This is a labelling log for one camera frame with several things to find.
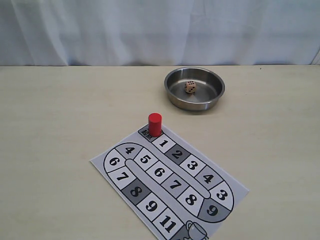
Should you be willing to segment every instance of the stainless steel bowl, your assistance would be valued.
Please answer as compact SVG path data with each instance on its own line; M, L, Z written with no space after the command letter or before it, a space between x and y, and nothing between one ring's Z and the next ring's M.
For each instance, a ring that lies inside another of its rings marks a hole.
M185 83L194 81L196 91L185 91ZM212 108L225 92L224 81L214 72L200 67L181 67L171 71L164 80L167 96L173 105L189 111Z

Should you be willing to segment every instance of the table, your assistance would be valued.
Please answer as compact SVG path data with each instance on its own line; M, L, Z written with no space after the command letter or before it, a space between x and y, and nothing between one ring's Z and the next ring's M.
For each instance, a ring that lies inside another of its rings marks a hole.
M0 67L0 239L155 239L89 163L152 112L250 189L212 239L319 239L320 67L206 66L202 113L167 99L175 68Z

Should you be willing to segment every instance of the board game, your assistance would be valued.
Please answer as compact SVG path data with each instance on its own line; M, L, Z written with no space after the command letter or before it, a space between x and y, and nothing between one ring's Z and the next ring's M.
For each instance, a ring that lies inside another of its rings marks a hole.
M159 240L207 240L249 190L166 126L90 160Z

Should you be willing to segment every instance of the white backdrop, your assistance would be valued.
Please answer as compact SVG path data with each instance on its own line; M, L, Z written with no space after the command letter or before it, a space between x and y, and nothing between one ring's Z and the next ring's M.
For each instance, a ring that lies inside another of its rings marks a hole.
M0 0L0 65L320 64L320 0Z

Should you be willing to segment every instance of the red cylinder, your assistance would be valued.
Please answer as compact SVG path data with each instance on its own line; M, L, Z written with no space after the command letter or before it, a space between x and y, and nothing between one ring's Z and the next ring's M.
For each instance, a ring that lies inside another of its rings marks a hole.
M149 134L152 137L161 135L162 116L159 113L151 113L149 115Z

